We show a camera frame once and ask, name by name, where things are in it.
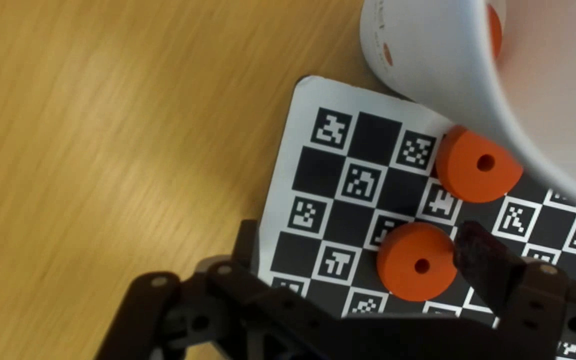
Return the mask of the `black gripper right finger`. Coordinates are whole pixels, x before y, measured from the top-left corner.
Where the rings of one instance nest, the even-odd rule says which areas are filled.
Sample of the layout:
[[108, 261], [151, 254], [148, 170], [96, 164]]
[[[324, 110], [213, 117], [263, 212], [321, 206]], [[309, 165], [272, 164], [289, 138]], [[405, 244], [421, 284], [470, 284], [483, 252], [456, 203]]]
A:
[[489, 328], [469, 317], [351, 317], [345, 354], [362, 360], [557, 360], [576, 344], [576, 279], [561, 267], [517, 257], [479, 221], [456, 233], [455, 264], [498, 315]]

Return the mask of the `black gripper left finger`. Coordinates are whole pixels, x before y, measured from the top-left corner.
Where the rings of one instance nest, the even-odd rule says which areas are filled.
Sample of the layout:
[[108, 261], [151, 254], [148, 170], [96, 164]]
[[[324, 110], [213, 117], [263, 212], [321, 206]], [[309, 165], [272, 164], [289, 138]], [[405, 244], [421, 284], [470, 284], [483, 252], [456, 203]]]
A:
[[337, 320], [289, 285], [256, 275], [259, 221], [243, 220], [231, 254], [189, 277], [137, 275], [94, 360], [189, 360], [213, 344], [226, 360], [337, 360]]

